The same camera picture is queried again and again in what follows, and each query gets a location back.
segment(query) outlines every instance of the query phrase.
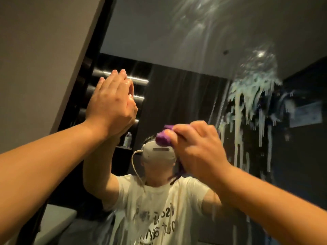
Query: white t-shirt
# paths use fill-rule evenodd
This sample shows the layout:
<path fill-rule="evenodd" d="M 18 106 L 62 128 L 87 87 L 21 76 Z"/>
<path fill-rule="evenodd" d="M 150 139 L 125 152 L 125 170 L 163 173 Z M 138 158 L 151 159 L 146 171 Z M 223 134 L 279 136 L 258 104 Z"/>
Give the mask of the white t-shirt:
<path fill-rule="evenodd" d="M 122 229 L 128 234 L 122 234 L 128 238 L 120 237 L 122 244 L 197 244 L 202 200 L 209 190 L 206 185 L 192 177 L 181 177 L 173 185 L 143 188 L 133 175 L 117 178 L 118 200 L 111 208 L 106 208 L 105 202 L 103 206 L 125 212 Z"/>

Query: forearm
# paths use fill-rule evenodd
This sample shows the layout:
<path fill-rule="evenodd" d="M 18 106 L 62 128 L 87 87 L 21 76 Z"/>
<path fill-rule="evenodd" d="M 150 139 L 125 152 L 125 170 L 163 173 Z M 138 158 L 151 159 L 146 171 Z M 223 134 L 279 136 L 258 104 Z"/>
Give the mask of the forearm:
<path fill-rule="evenodd" d="M 327 213 L 286 191 L 231 167 L 212 187 L 282 244 L 327 244 Z"/>
<path fill-rule="evenodd" d="M 104 138 L 83 123 L 0 155 L 0 244 Z"/>
<path fill-rule="evenodd" d="M 118 138 L 110 138 L 84 159 L 83 182 L 85 189 L 102 199 L 111 177 L 111 162 Z"/>

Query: hair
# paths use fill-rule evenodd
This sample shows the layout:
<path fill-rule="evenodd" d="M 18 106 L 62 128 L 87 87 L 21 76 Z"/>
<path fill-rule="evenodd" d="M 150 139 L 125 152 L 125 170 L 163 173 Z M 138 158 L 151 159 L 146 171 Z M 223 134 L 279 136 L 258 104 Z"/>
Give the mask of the hair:
<path fill-rule="evenodd" d="M 154 135 L 152 135 L 152 136 L 149 136 L 148 138 L 146 138 L 146 139 L 144 140 L 143 144 L 146 144 L 146 143 L 148 143 L 149 141 L 155 139 L 156 136 L 157 136 L 157 134 L 154 134 Z"/>

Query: hand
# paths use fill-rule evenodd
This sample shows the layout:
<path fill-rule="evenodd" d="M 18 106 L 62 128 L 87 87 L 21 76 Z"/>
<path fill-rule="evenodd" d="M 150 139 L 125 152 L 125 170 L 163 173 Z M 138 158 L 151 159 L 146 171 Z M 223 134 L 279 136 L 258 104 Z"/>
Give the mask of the hand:
<path fill-rule="evenodd" d="M 208 176 L 222 176 L 231 167 L 216 128 L 205 121 L 178 124 L 166 130 L 187 172 L 208 184 Z"/>
<path fill-rule="evenodd" d="M 125 70 L 113 70 L 104 80 L 100 78 L 86 109 L 85 123 L 100 130 L 106 138 L 120 134 L 133 124 L 137 107 L 133 99 L 133 82 Z"/>

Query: person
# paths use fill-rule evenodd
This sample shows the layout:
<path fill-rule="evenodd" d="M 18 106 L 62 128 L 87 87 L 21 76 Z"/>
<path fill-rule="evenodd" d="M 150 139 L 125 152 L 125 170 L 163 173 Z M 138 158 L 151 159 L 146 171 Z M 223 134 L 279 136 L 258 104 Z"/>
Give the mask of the person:
<path fill-rule="evenodd" d="M 281 244 L 327 244 L 327 212 L 232 166 L 214 126 L 204 121 L 166 130 L 186 171 L 249 215 Z"/>
<path fill-rule="evenodd" d="M 137 107 L 126 71 L 100 78 L 86 120 L 0 155 L 0 244 L 38 210 L 65 176 L 108 137 L 133 125 Z"/>
<path fill-rule="evenodd" d="M 145 155 L 146 146 L 150 153 L 157 147 L 155 135 L 143 143 L 144 178 L 138 178 L 137 172 L 137 176 L 112 174 L 118 142 L 118 136 L 113 136 L 85 158 L 83 181 L 85 189 L 102 200 L 105 210 L 124 212 L 129 234 L 117 233 L 119 239 L 129 241 L 124 244 L 197 244 L 201 217 L 224 214 L 218 195 L 193 177 L 181 177 L 171 184 L 174 151 L 164 152 L 166 156 L 161 152 Z"/>

